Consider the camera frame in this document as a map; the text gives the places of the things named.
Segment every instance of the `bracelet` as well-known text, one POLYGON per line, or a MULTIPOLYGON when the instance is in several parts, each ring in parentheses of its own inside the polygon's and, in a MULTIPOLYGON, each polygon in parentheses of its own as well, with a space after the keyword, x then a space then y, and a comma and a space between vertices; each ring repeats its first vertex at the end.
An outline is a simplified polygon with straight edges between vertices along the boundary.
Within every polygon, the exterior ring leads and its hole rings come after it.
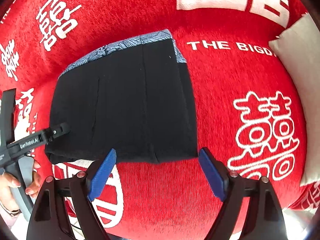
POLYGON ((14 216, 16 216, 16 215, 21 213, 20 209, 13 210, 13 211, 10 211, 10 210, 6 209, 6 207, 1 203, 1 201, 0 201, 0 206, 2 206, 2 208, 12 217, 14 217, 14 216))

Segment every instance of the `beige pillow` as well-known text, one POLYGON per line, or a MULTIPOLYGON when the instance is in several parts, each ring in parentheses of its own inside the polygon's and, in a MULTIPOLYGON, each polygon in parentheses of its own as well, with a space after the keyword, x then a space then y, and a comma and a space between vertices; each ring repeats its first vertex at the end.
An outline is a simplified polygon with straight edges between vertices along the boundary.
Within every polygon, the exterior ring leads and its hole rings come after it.
POLYGON ((300 185, 320 180, 320 32, 309 14, 269 46, 290 74, 307 123, 307 158, 300 185))

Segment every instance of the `folded black garment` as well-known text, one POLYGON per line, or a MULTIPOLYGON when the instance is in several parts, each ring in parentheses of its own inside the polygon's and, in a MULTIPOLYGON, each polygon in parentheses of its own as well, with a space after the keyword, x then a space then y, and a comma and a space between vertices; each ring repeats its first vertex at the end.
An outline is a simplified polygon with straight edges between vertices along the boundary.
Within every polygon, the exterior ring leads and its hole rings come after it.
POLYGON ((50 126, 70 133, 46 146, 53 164, 162 163, 197 157, 196 111, 185 59, 168 30, 103 46, 60 76, 50 126))

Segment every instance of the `blue patterned trim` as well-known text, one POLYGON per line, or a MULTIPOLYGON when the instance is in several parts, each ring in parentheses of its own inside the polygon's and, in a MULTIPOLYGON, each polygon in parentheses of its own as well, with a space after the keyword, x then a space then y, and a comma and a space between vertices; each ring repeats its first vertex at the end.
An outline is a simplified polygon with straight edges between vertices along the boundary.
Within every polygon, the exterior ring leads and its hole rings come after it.
POLYGON ((148 44, 148 43, 153 43, 157 41, 164 41, 172 39, 173 41, 173 47, 174 47, 174 52, 176 54, 177 58, 177 63, 187 63, 186 59, 183 57, 179 49, 177 48, 175 40, 172 38, 172 35, 169 30, 165 29, 163 31, 159 32, 154 32, 154 33, 148 33, 136 37, 132 37, 123 41, 117 41, 113 42, 111 44, 102 46, 87 55, 81 57, 78 59, 76 62, 70 64, 65 71, 61 73, 59 77, 61 77, 63 74, 67 73, 68 71, 79 67, 83 64, 86 64, 88 62, 94 61, 96 59, 102 58, 106 55, 109 55, 110 53, 117 51, 117 50, 122 50, 122 49, 127 49, 130 47, 138 46, 141 44, 148 44))

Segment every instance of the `gray handle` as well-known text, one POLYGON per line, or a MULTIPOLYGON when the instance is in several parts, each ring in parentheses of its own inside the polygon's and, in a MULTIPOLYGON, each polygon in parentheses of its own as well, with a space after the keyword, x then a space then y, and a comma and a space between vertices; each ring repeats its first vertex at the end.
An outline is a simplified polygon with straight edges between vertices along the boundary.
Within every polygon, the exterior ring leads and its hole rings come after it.
POLYGON ((24 156, 18 160, 18 163, 13 163, 6 167, 5 171, 15 176, 21 187, 10 188, 13 198, 19 206, 24 218, 29 221, 35 200, 26 194, 26 188, 32 183, 32 171, 34 160, 32 157, 24 156))

